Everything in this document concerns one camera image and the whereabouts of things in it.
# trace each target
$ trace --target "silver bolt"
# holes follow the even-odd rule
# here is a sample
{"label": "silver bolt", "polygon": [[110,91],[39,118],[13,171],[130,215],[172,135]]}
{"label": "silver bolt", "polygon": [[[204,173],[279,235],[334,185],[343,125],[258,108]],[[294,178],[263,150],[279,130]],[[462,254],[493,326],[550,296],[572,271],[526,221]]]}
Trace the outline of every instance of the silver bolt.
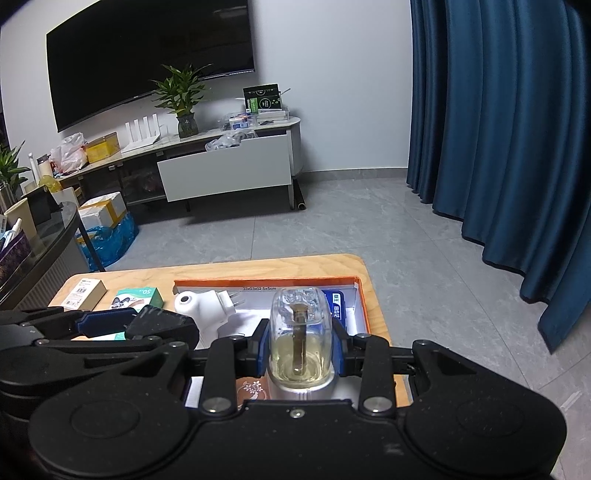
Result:
{"label": "silver bolt", "polygon": [[306,411],[303,408],[294,408],[291,412],[290,412],[290,417],[292,419],[300,419],[302,418],[304,415],[306,415]]}
{"label": "silver bolt", "polygon": [[383,413],[392,408],[392,401],[386,397],[369,397],[363,402],[363,407],[371,413]]}
{"label": "silver bolt", "polygon": [[212,397],[203,402],[203,409],[209,413],[222,413],[229,410],[232,406],[227,398]]}

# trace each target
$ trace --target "transparent bottle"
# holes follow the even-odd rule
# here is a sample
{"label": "transparent bottle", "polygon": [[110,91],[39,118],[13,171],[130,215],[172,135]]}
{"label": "transparent bottle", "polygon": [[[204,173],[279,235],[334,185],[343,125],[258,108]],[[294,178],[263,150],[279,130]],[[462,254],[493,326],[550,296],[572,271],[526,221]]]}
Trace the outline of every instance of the transparent bottle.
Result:
{"label": "transparent bottle", "polygon": [[310,388],[329,376],[332,317],[315,287],[282,288],[271,306],[269,374],[288,388]]}

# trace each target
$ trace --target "white box with yellow tape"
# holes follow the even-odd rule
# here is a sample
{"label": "white box with yellow tape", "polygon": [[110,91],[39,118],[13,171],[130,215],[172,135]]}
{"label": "white box with yellow tape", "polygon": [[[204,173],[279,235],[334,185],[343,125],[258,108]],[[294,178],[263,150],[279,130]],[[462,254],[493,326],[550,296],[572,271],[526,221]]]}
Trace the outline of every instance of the white box with yellow tape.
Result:
{"label": "white box with yellow tape", "polygon": [[127,213],[127,207],[121,192],[115,192],[88,200],[78,212],[86,230],[97,226],[114,228]]}

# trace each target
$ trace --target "green and white box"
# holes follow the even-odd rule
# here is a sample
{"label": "green and white box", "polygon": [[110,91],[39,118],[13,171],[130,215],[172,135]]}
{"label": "green and white box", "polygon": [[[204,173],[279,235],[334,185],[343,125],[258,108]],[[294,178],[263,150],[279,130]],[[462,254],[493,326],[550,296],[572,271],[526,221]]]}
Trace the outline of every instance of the green and white box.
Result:
{"label": "green and white box", "polygon": [[164,302],[155,287],[124,288],[119,290],[111,303],[111,309],[133,308],[140,311],[146,305],[162,308]]}

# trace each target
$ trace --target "tv stand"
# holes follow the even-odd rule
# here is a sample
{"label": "tv stand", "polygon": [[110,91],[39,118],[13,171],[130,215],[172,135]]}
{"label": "tv stand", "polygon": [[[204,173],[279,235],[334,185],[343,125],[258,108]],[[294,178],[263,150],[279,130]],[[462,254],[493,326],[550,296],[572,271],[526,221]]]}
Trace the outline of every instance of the tv stand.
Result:
{"label": "tv stand", "polygon": [[205,152],[205,144],[219,138],[224,133],[221,130],[161,139],[153,145],[119,152],[58,180],[64,188],[79,184],[87,199],[121,191],[128,206],[287,186],[290,208],[305,209],[301,191],[294,184],[302,170],[300,119],[291,117],[287,122],[254,130],[257,138],[210,152]]}

